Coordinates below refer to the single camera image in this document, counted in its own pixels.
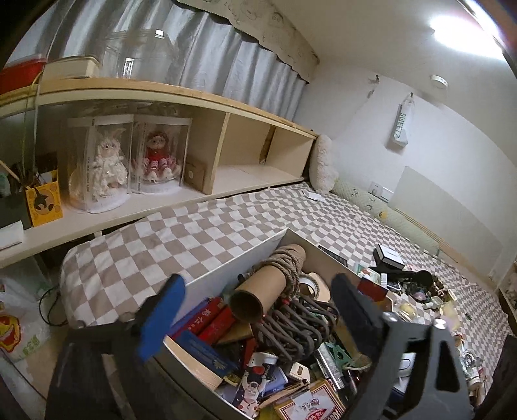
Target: white tote bag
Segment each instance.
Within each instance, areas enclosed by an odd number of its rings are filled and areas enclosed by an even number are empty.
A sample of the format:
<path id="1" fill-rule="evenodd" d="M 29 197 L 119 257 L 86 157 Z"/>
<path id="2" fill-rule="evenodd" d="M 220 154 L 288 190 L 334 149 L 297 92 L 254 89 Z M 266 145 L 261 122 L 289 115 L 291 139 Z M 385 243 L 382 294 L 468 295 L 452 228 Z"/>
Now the white tote bag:
<path id="1" fill-rule="evenodd" d="M 393 141 L 399 146 L 404 147 L 409 141 L 409 128 L 411 126 L 414 111 L 415 101 L 413 99 L 413 94 L 411 94 L 404 99 L 404 102 L 402 102 L 397 121 L 395 121 Z"/>

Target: red container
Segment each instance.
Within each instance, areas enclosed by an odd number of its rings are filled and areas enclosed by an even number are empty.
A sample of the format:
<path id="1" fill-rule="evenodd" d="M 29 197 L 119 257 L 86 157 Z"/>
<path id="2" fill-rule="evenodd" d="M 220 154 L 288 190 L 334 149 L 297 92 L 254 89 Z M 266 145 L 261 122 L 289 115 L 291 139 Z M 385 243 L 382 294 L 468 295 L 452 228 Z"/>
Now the red container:
<path id="1" fill-rule="evenodd" d="M 32 58 L 0 71 L 0 95 L 21 87 L 30 86 L 38 73 L 43 70 L 47 59 Z"/>

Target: checkered bedsheet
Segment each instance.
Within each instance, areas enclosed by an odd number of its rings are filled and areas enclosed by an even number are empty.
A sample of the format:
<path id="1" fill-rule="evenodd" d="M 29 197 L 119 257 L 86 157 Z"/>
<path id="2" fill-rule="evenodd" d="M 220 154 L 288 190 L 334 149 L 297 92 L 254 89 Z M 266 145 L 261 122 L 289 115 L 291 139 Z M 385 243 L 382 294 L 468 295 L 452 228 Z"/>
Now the checkered bedsheet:
<path id="1" fill-rule="evenodd" d="M 491 384 L 510 327 L 495 296 L 418 249 L 357 206 L 335 195 L 325 204 L 305 197 L 305 183 L 240 194 L 180 208 L 166 208 L 109 235 L 72 248 L 61 269 L 61 292 L 69 321 L 113 322 L 135 312 L 172 273 L 187 283 L 239 256 L 285 228 L 349 260 L 374 264 L 381 243 L 406 263 L 440 276 L 458 296 L 461 333 L 484 359 Z M 405 300 L 415 304 L 411 297 Z M 427 322 L 433 312 L 416 304 Z"/>

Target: red booklet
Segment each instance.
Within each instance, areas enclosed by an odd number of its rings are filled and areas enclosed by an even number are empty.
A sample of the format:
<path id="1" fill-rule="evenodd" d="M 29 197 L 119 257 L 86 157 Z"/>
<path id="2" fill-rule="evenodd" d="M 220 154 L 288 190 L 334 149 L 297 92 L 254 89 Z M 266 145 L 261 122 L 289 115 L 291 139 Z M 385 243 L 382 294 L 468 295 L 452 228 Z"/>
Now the red booklet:
<path id="1" fill-rule="evenodd" d="M 200 340 L 211 346 L 226 334 L 234 322 L 235 318 L 232 315 L 232 311 L 229 306 L 226 306 L 226 308 L 216 316 L 212 323 L 206 327 L 198 337 Z"/>
<path id="2" fill-rule="evenodd" d="M 179 329 L 171 338 L 176 339 L 185 331 L 191 331 L 198 335 L 207 325 L 212 322 L 224 307 L 224 302 L 220 297 L 214 297 L 208 304 L 196 313 L 181 329 Z"/>

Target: doll in white dress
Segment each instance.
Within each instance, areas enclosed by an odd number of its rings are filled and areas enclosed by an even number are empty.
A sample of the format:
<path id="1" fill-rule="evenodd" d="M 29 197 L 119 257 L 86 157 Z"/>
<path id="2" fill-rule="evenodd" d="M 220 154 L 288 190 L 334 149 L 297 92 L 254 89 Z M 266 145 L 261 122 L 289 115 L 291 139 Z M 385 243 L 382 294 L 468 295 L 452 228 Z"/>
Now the doll in white dress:
<path id="1" fill-rule="evenodd" d="M 128 171 L 120 154 L 118 137 L 125 128 L 117 128 L 102 136 L 99 134 L 97 153 L 92 163 L 92 193 L 95 201 L 116 194 L 119 185 L 125 185 Z"/>

